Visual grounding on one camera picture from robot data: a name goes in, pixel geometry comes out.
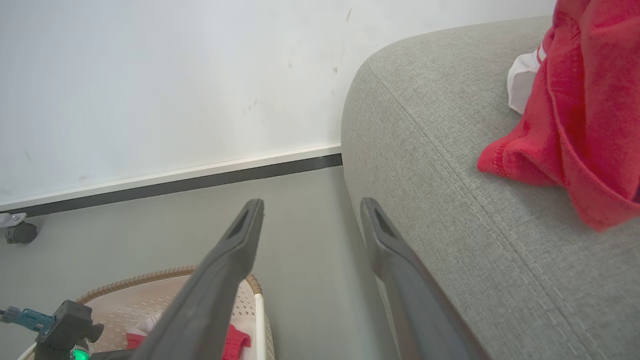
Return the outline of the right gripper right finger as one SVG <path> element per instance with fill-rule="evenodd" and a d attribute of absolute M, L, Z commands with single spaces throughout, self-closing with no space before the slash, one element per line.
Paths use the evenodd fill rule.
<path fill-rule="evenodd" d="M 362 198 L 371 269 L 382 282 L 400 358 L 487 360 L 489 355 L 382 206 Z"/>

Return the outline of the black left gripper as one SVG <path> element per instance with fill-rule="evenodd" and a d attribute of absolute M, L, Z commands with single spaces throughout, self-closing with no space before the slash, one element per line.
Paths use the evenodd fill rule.
<path fill-rule="evenodd" d="M 52 324 L 36 338 L 35 360 L 89 360 L 87 343 L 95 343 L 105 326 L 94 323 L 92 308 L 66 300 L 53 314 Z"/>

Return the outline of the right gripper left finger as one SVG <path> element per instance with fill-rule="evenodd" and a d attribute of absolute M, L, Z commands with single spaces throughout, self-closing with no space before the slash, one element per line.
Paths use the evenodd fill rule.
<path fill-rule="evenodd" d="M 265 203 L 251 199 L 179 291 L 132 357 L 220 360 L 240 282 L 258 251 Z"/>

